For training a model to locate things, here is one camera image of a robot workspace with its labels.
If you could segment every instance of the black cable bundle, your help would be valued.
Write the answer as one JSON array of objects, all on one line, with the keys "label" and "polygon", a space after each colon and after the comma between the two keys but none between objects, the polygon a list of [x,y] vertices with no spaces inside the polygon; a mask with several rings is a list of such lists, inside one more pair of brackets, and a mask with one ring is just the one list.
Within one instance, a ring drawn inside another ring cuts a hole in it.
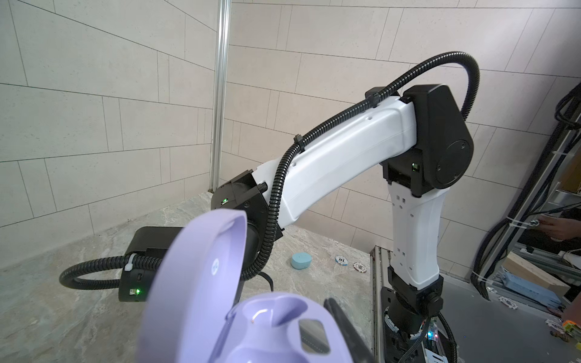
[{"label": "black cable bundle", "polygon": [[[581,128],[581,124],[576,123],[573,120],[571,120],[575,110],[579,107],[580,103],[581,103],[581,82],[577,86],[575,86],[571,91],[569,91],[569,93],[567,93],[565,95],[565,97],[563,97],[557,103],[557,106],[555,107],[555,119],[557,121],[559,121],[559,123],[557,124],[557,126],[555,127],[555,130],[551,134],[551,137],[547,141],[543,151],[541,152],[541,156],[539,157],[533,171],[531,172],[529,179],[526,181],[525,186],[522,188],[517,200],[512,205],[511,210],[508,213],[509,217],[515,218],[518,210],[521,208],[521,206],[524,203],[525,199],[527,198],[528,194],[530,193],[530,191],[534,187],[539,175],[544,170],[546,164],[548,163],[550,157],[552,156],[552,152],[555,151],[555,147],[557,146],[557,143],[562,139],[562,137],[567,132],[569,132],[569,130],[579,130],[579,128]],[[566,106],[567,106],[567,110],[563,114],[562,110]],[[571,149],[573,149],[573,147],[579,142],[580,139],[581,139],[581,134],[579,133],[579,131],[577,131],[577,134],[575,135],[573,140],[565,148],[565,150],[564,150],[565,154],[569,153],[571,151]],[[564,160],[565,160],[565,155],[563,155],[559,158],[559,160],[557,161],[557,163],[555,164],[555,166],[551,170],[548,178],[543,183],[543,186],[540,188],[539,192],[535,196],[535,200],[538,200],[538,202],[535,203],[535,206],[531,206],[525,211],[525,217],[527,217],[529,215],[534,215],[534,214],[541,214],[541,213],[547,213],[547,212],[548,213],[556,213],[558,211],[561,211],[560,209],[551,210],[551,211],[537,211],[537,209],[539,207],[541,207],[544,204],[544,202],[547,200],[551,183],[553,182],[553,179],[557,173],[557,170],[559,169],[559,166],[562,164],[562,162]],[[499,221],[486,234],[486,236],[485,236],[484,240],[482,240],[482,243],[480,244],[480,248],[478,249],[478,252],[476,254],[476,259],[474,261],[474,266],[473,266],[474,273],[470,276],[470,281],[472,282],[474,287],[478,290],[480,295],[482,295],[482,297],[484,297],[487,300],[489,300],[489,298],[488,298],[488,291],[486,290],[486,284],[484,283],[484,281],[478,281],[478,275],[482,274],[482,260],[484,259],[484,255],[486,253],[486,250],[490,245],[490,241],[492,241],[492,239],[500,231],[502,231],[509,223],[510,223],[510,220],[507,218],[503,218],[501,221]],[[496,265],[496,263],[503,258],[503,254],[507,251],[508,244],[512,240],[512,238],[514,237],[515,234],[516,234],[516,229],[512,232],[510,238],[507,240],[507,243],[505,243],[505,245],[501,249],[498,256],[495,257],[494,264],[491,266],[491,268],[488,271],[485,271],[484,276],[483,276],[485,279],[487,279],[492,274],[492,272],[494,271],[494,266]]]},{"label": "black cable bundle", "polygon": [[394,94],[398,89],[406,85],[408,82],[418,77],[420,74],[434,68],[448,63],[457,63],[466,69],[468,73],[468,89],[466,91],[466,97],[464,98],[464,103],[462,104],[461,114],[464,120],[470,114],[472,105],[474,104],[474,99],[476,98],[476,93],[478,91],[478,85],[480,83],[480,71],[478,69],[478,64],[476,60],[469,54],[464,52],[447,52],[440,55],[434,56],[428,60],[424,60],[422,63],[416,65],[409,71],[402,74],[400,77],[391,82],[387,87],[365,98],[363,101],[356,103],[355,105],[349,107],[348,109],[341,111],[340,113],[329,118],[327,121],[316,126],[311,131],[309,131],[305,136],[302,137],[299,142],[295,142],[282,156],[281,161],[278,164],[276,174],[274,175],[274,180],[272,182],[272,188],[270,193],[270,201],[268,202],[268,219],[266,224],[266,231],[264,234],[264,240],[260,248],[260,253],[244,271],[242,271],[242,279],[247,281],[256,276],[266,265],[268,259],[270,258],[270,253],[272,252],[272,247],[274,245],[274,240],[276,238],[277,223],[278,223],[278,213],[281,206],[282,188],[285,183],[286,173],[288,172],[289,166],[292,160],[299,154],[299,152],[304,149],[305,146],[310,144],[313,140],[324,134],[325,132],[331,130],[333,127],[347,121],[366,111],[377,103],[383,101],[388,96]]}]

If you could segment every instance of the wall tile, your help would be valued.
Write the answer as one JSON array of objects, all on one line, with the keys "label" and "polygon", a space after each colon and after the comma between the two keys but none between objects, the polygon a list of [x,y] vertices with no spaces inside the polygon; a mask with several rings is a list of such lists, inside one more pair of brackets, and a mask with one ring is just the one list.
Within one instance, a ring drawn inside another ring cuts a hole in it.
[{"label": "wall tile", "polygon": [[120,100],[125,150],[193,145],[198,109],[129,99]]},{"label": "wall tile", "polygon": [[437,265],[440,268],[440,271],[450,272],[450,268],[452,268],[454,263],[445,258],[437,257]]},{"label": "wall tile", "polygon": [[555,120],[557,103],[578,85],[579,81],[581,81],[579,78],[557,77],[527,131],[545,135],[552,134],[557,125]]},{"label": "wall tile", "polygon": [[227,153],[232,150],[232,129],[234,127],[234,121],[227,118],[224,119],[223,131],[222,131],[222,151]]},{"label": "wall tile", "polygon": [[162,174],[161,183],[169,183],[171,181],[171,152],[170,148],[159,149],[159,168]]},{"label": "wall tile", "polygon": [[382,8],[295,6],[286,50],[373,59],[387,15]]},{"label": "wall tile", "polygon": [[402,13],[403,8],[389,9],[388,17],[385,20],[385,26],[383,27],[383,33],[381,35],[381,42],[379,43],[377,55],[375,56],[376,59],[389,60],[389,55],[392,52],[393,41],[396,38]]},{"label": "wall tile", "polygon": [[452,221],[437,247],[437,254],[449,261],[471,266],[485,235],[485,231]]},{"label": "wall tile", "polygon": [[405,63],[303,54],[296,93],[355,103],[407,69]]},{"label": "wall tile", "polygon": [[554,9],[533,9],[505,70],[510,72],[525,71],[553,11]]},{"label": "wall tile", "polygon": [[283,5],[281,8],[281,20],[278,23],[277,49],[286,50],[286,41],[289,36],[289,26],[291,25],[292,6]]},{"label": "wall tile", "polygon": [[360,228],[355,230],[351,247],[370,253],[375,246],[382,247],[388,251],[393,251],[393,241],[382,236],[374,235],[371,232],[364,231]]},{"label": "wall tile", "polygon": [[170,57],[170,103],[211,109],[214,71]]},{"label": "wall tile", "polygon": [[227,83],[224,117],[264,127],[269,99],[268,89]]},{"label": "wall tile", "polygon": [[305,134],[351,105],[347,102],[281,92],[274,129],[295,135]]},{"label": "wall tile", "polygon": [[552,76],[483,71],[469,120],[524,131],[535,117],[552,83]]},{"label": "wall tile", "polygon": [[268,115],[266,116],[266,128],[274,129],[277,118],[279,98],[280,92],[270,91],[270,100],[268,101]]},{"label": "wall tile", "polygon": [[159,184],[159,150],[46,159],[57,210]]},{"label": "wall tile", "polygon": [[477,8],[581,8],[577,0],[478,0]]},{"label": "wall tile", "polygon": [[185,59],[214,69],[216,32],[190,16],[185,17]]},{"label": "wall tile", "polygon": [[343,6],[393,6],[396,8],[455,8],[458,0],[343,0]]},{"label": "wall tile", "polygon": [[157,52],[157,93],[159,102],[170,103],[170,56]]},{"label": "wall tile", "polygon": [[473,8],[476,5],[476,0],[460,0],[457,8]]},{"label": "wall tile", "polygon": [[472,275],[472,269],[460,264],[454,264],[452,268],[450,268],[450,273],[454,276],[462,278],[465,281],[468,281],[470,280],[470,275]]},{"label": "wall tile", "polygon": [[184,14],[167,2],[54,0],[57,13],[177,57],[184,56]]},{"label": "wall tile", "polygon": [[194,19],[216,30],[218,25],[217,0],[167,0]]},{"label": "wall tile", "polygon": [[335,200],[337,199],[338,192],[339,189],[335,189],[313,204],[309,210],[330,217],[331,214],[333,214],[333,207],[335,207]]},{"label": "wall tile", "polygon": [[385,200],[350,191],[341,221],[393,239],[392,204]]},{"label": "wall tile", "polygon": [[222,152],[220,178],[230,180],[243,171],[254,169],[258,165],[260,165],[260,163],[257,161]]},{"label": "wall tile", "polygon": [[484,151],[488,147],[490,139],[492,139],[492,134],[494,133],[494,130],[496,130],[495,127],[486,125],[478,126],[476,134],[472,137],[472,140],[474,141],[474,152],[472,154],[472,161],[470,161],[470,165],[468,166],[468,169],[466,169],[464,175],[467,175],[469,177],[474,175],[476,167],[480,163],[482,155],[484,155]]},{"label": "wall tile", "polygon": [[172,181],[210,171],[210,145],[176,146],[170,156]]},{"label": "wall tile", "polygon": [[437,242],[440,243],[440,241],[442,240],[442,236],[444,235],[444,233],[446,233],[446,228],[448,228],[448,224],[450,224],[450,221],[445,219],[445,218],[440,218],[440,227],[438,229],[438,233],[437,233]]},{"label": "wall tile", "polygon": [[108,150],[123,150],[123,133],[121,131],[119,98],[103,97],[103,115],[105,117],[105,128],[107,130]]},{"label": "wall tile", "polygon": [[230,44],[277,47],[280,5],[234,3],[231,17]]},{"label": "wall tile", "polygon": [[92,236],[89,208],[81,206],[0,228],[0,268]]},{"label": "wall tile", "polygon": [[0,161],[107,151],[100,96],[0,84],[0,110]]},{"label": "wall tile", "polygon": [[95,233],[184,200],[179,180],[89,204]]},{"label": "wall tile", "polygon": [[210,173],[196,175],[195,177],[184,179],[185,198],[189,199],[200,193],[207,192],[210,188]]},{"label": "wall tile", "polygon": [[44,159],[22,160],[18,164],[34,216],[56,212]]},{"label": "wall tile", "polygon": [[0,225],[33,217],[17,161],[0,163]]},{"label": "wall tile", "polygon": [[153,49],[19,1],[10,5],[29,86],[157,100]]},{"label": "wall tile", "polygon": [[446,194],[442,217],[488,231],[507,212],[519,189],[464,176]]},{"label": "wall tile", "polygon": [[383,200],[389,195],[388,182],[383,178],[383,168],[379,164],[346,182],[343,187]]},{"label": "wall tile", "polygon": [[504,70],[530,9],[405,9],[389,60],[419,63],[462,49],[483,69]]},{"label": "wall tile", "polygon": [[25,3],[29,3],[30,5],[37,6],[39,8],[43,8],[48,10],[52,13],[55,12],[55,3],[52,0],[23,0]]},{"label": "wall tile", "polygon": [[8,0],[0,1],[0,82],[26,85]]},{"label": "wall tile", "polygon": [[241,123],[234,121],[232,125],[232,154],[238,155],[240,151],[240,129]]},{"label": "wall tile", "polygon": [[351,245],[353,235],[355,234],[355,227],[310,210],[304,211],[295,222],[295,225],[322,236],[329,237],[348,246]]},{"label": "wall tile", "polygon": [[349,196],[349,189],[339,188],[337,193],[337,199],[335,199],[335,206],[333,207],[333,213],[331,218],[334,220],[341,220],[343,217],[343,211],[345,211],[345,205],[347,204],[347,197]]},{"label": "wall tile", "polygon": [[206,109],[206,127],[204,128],[204,143],[212,142],[212,134],[214,133],[212,110]]},{"label": "wall tile", "polygon": [[204,133],[206,131],[206,110],[205,109],[198,109],[198,137],[197,141],[199,144],[204,143]]},{"label": "wall tile", "polygon": [[581,67],[579,67],[581,21],[579,19],[581,19],[581,9],[556,9],[526,71],[581,77]]},{"label": "wall tile", "polygon": [[230,46],[228,79],[249,86],[294,92],[300,54]]},{"label": "wall tile", "polygon": [[547,140],[545,135],[496,129],[474,177],[523,187]]},{"label": "wall tile", "polygon": [[280,157],[293,144],[293,136],[258,126],[241,124],[238,154],[265,163]]}]

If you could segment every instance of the gray countertop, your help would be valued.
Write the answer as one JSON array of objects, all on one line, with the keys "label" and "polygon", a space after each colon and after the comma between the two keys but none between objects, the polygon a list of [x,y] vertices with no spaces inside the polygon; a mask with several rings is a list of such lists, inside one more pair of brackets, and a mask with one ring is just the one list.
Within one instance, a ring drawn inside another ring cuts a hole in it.
[{"label": "gray countertop", "polygon": [[[133,362],[144,304],[120,303],[117,290],[66,289],[58,276],[82,261],[122,255],[140,227],[183,227],[209,211],[210,198],[210,193],[203,193],[1,271],[0,361]],[[291,256],[297,252],[313,256],[310,267],[291,267]],[[349,265],[337,264],[337,255],[346,257]],[[274,280],[275,291],[301,294],[320,304],[334,297],[371,347],[371,273],[355,271],[354,262],[369,268],[370,256],[291,225],[275,242],[263,271]],[[268,283],[258,276],[246,282],[241,299],[267,291]]]}]

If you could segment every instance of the cable tie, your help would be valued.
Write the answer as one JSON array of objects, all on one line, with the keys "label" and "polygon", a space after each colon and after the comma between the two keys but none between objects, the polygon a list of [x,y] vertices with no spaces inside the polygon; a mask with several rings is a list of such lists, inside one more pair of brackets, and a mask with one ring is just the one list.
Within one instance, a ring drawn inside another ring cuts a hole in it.
[{"label": "cable tie", "polygon": [[553,151],[552,153],[555,155],[575,156],[575,154],[573,154],[573,153],[562,153],[559,151]]},{"label": "cable tie", "polygon": [[123,270],[131,271],[133,269],[133,257],[135,257],[135,255],[137,255],[137,253],[132,253],[131,256],[129,256],[129,262],[125,265]]},{"label": "cable tie", "polygon": [[295,144],[299,145],[300,152],[304,152],[304,139],[301,134],[295,135]]}]

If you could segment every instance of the black cable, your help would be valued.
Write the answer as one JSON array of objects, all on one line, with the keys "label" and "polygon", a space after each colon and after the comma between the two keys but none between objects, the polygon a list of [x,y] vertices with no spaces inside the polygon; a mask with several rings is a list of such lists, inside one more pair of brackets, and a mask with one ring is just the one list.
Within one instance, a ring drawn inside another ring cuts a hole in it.
[{"label": "black cable", "polygon": [[376,94],[365,98],[363,101],[358,102],[346,110],[341,111],[340,113],[329,118],[327,121],[313,128],[302,137],[300,144],[295,142],[291,147],[289,147],[289,149],[282,156],[281,161],[278,163],[277,171],[274,175],[274,180],[272,181],[270,200],[268,202],[268,218],[264,239],[262,245],[260,246],[260,253],[256,259],[254,259],[251,265],[242,271],[243,280],[247,281],[256,276],[264,268],[266,262],[268,262],[268,259],[270,258],[274,240],[276,239],[278,213],[280,210],[282,198],[282,188],[285,183],[286,173],[288,172],[289,166],[295,156],[297,156],[305,146],[310,144],[313,140],[317,139],[325,132],[345,122],[353,116],[356,116],[363,111],[375,107],[378,102],[381,102],[388,96],[394,94],[398,89],[406,85],[415,77],[418,77],[420,74],[434,67],[448,63],[457,63],[464,67],[468,73],[468,88],[461,110],[462,117],[464,120],[466,120],[468,114],[470,114],[472,105],[474,104],[474,99],[476,98],[478,85],[480,83],[480,71],[478,69],[478,63],[471,55],[467,53],[447,52],[434,56],[416,65]]},{"label": "black cable", "polygon": [[[119,287],[119,279],[112,280],[86,280],[80,279],[79,276],[91,274],[93,272],[107,271],[109,269],[124,268],[129,263],[130,256],[115,256],[98,258],[96,260],[86,261],[64,270],[59,276],[59,282],[64,287],[77,290],[102,290],[115,289]],[[133,267],[146,269],[148,271],[157,271],[162,263],[161,258],[147,257],[136,255],[133,258]]]},{"label": "black cable", "polygon": [[272,279],[270,278],[270,276],[268,276],[266,274],[266,272],[262,272],[260,271],[258,273],[259,276],[262,276],[266,281],[268,281],[268,284],[270,285],[270,291],[274,292],[274,282],[272,281]]},{"label": "black cable", "polygon": [[449,363],[457,363],[458,362],[458,345],[456,344],[456,339],[454,339],[454,335],[452,334],[452,329],[450,328],[450,325],[448,325],[448,322],[446,321],[446,319],[444,319],[444,315],[442,314],[441,311],[437,314],[437,317],[438,317],[438,319],[440,319],[440,322],[444,326],[444,330],[446,331],[446,335],[448,336],[448,340],[450,341],[450,345],[452,348],[452,351],[451,351],[452,356],[449,357],[450,359],[448,359],[448,362]]},{"label": "black cable", "polygon": [[430,319],[426,319],[424,322],[424,327],[422,328],[422,332],[420,333],[419,337],[414,341],[414,344],[406,350],[406,352],[401,356],[401,358],[397,361],[397,363],[406,363],[407,359],[415,353],[416,349],[422,343],[422,340],[428,334],[428,330],[430,329]]},{"label": "black cable", "polygon": [[581,203],[573,203],[573,204],[569,204],[567,206],[562,206],[562,207],[555,208],[555,209],[542,210],[542,211],[538,211],[538,212],[531,212],[529,214],[525,214],[525,217],[528,217],[530,215],[535,215],[535,214],[559,213],[559,212],[563,212],[563,211],[566,211],[566,210],[574,209],[574,208],[577,208],[577,207],[581,207]]}]

